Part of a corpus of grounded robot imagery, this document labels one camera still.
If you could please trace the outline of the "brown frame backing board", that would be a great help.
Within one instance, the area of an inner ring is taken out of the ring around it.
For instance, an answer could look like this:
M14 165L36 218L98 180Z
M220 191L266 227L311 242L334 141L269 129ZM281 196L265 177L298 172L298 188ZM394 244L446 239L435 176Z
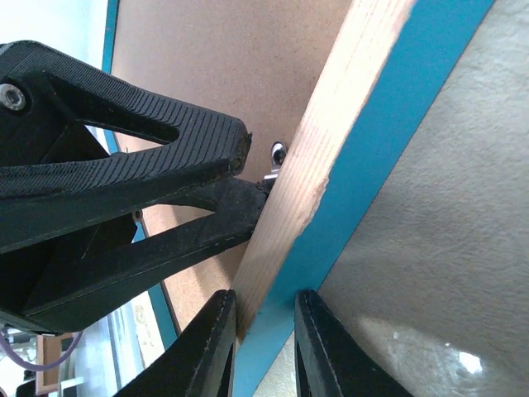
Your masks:
M290 143L350 8L347 1L123 1L112 73L240 118L241 178L260 181Z

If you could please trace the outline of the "blue wooden picture frame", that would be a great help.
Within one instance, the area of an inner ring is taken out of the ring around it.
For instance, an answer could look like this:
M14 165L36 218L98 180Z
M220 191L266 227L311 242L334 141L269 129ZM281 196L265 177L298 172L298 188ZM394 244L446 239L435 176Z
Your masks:
M293 330L295 292L319 288L410 142L489 1L347 1L255 237L150 292L175 341L216 289L237 292L235 390L250 396Z

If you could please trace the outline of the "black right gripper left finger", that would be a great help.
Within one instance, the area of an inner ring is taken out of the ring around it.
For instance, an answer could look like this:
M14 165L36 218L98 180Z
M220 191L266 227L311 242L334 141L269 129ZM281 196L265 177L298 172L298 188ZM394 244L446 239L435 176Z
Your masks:
M137 396L231 396L236 292L215 292L177 340L117 392Z

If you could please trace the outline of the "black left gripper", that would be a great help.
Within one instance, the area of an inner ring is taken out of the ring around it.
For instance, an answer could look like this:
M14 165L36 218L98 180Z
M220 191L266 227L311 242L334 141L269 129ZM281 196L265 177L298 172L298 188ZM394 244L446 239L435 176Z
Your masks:
M1 316L78 332L249 240L268 198L230 178L172 198L210 215L133 243L132 212L239 174L242 120L138 88L36 41L2 46Z

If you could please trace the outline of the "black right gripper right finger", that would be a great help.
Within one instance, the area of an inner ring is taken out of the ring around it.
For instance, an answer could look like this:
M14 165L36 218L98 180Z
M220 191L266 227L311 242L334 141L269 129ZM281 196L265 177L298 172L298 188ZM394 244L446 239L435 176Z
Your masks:
M298 396L409 396L374 362L312 289L297 293L294 309Z

